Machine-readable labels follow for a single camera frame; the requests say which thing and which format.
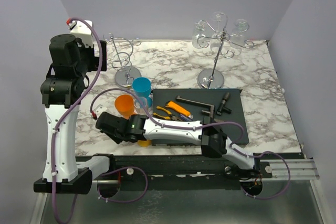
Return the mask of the small clear wine glass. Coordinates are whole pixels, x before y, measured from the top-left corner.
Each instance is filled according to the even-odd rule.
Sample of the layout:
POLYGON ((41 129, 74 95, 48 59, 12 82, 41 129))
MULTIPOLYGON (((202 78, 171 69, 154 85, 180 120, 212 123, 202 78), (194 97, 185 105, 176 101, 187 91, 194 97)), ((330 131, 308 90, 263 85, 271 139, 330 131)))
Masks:
POLYGON ((147 99, 144 97, 139 97, 134 100, 134 109, 137 114, 145 114, 145 110, 148 109, 147 99))

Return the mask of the clear tumbler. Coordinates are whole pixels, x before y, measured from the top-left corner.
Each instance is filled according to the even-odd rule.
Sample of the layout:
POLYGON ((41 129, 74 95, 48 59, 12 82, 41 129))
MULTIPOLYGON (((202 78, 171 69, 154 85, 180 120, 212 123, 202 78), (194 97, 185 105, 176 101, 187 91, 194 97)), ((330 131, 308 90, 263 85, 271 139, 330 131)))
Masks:
POLYGON ((249 29, 249 24, 244 19, 238 19, 234 22, 234 28, 230 34, 230 45, 233 48, 239 49, 245 45, 246 31, 249 29))

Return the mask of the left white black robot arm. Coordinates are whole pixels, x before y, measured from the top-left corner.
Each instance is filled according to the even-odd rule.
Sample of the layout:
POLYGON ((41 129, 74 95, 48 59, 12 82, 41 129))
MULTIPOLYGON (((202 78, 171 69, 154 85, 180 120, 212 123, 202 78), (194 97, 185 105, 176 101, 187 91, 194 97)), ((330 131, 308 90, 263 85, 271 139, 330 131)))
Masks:
POLYGON ((88 90, 87 72, 107 69, 107 43, 98 41, 102 57, 94 46, 72 34, 54 36, 49 51, 52 58, 40 91, 47 118, 47 158, 43 175, 34 182, 36 193, 82 194, 90 191, 99 175, 112 179, 116 166, 99 155, 76 163, 75 135, 81 95, 88 90))

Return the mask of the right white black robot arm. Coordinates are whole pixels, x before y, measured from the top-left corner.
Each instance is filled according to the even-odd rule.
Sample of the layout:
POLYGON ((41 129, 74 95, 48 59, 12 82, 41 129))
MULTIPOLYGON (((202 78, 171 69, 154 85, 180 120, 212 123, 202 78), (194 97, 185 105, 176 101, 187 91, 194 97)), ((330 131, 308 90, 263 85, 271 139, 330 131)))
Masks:
POLYGON ((221 124, 206 116, 201 121, 169 121, 135 114, 129 119, 103 112, 96 121, 96 128, 114 142, 174 140, 201 147, 207 158, 225 158, 235 167, 231 175, 238 178, 258 176, 260 165, 252 153, 244 151, 223 131, 221 124))

